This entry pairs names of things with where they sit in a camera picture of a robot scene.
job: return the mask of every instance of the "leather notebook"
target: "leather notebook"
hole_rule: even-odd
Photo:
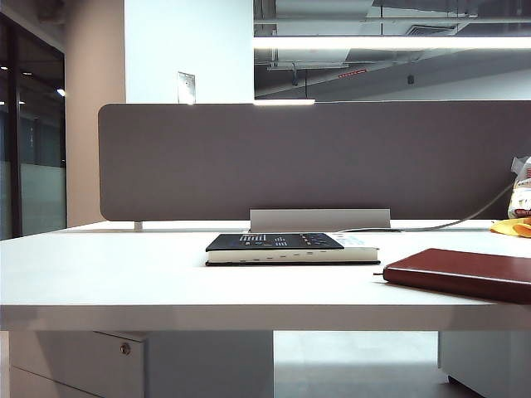
[[[383,269],[394,284],[531,304],[531,259],[427,249]]]

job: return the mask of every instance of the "snack bag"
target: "snack bag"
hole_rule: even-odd
[[[507,214],[509,218],[531,216],[531,157],[514,158],[511,170],[517,174]]]

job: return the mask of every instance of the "gray divider panel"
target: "gray divider panel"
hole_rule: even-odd
[[[391,208],[461,218],[531,153],[528,101],[312,106],[109,104],[100,200],[112,221],[247,220],[251,208]],[[509,196],[481,218],[506,217]]]

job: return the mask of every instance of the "desk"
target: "desk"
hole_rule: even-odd
[[[273,330],[531,329],[531,306],[391,286],[373,275],[427,247],[530,256],[528,240],[467,230],[363,233],[381,248],[381,266],[207,268],[204,249],[218,231],[243,231],[246,222],[147,227],[105,222],[2,242],[2,330],[239,331],[267,351]]]

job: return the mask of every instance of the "fluorescent light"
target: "fluorescent light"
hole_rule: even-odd
[[[531,36],[273,36],[253,37],[254,48],[277,49],[366,49],[425,50],[455,49],[531,49]]]
[[[254,105],[313,105],[315,99],[256,99]]]

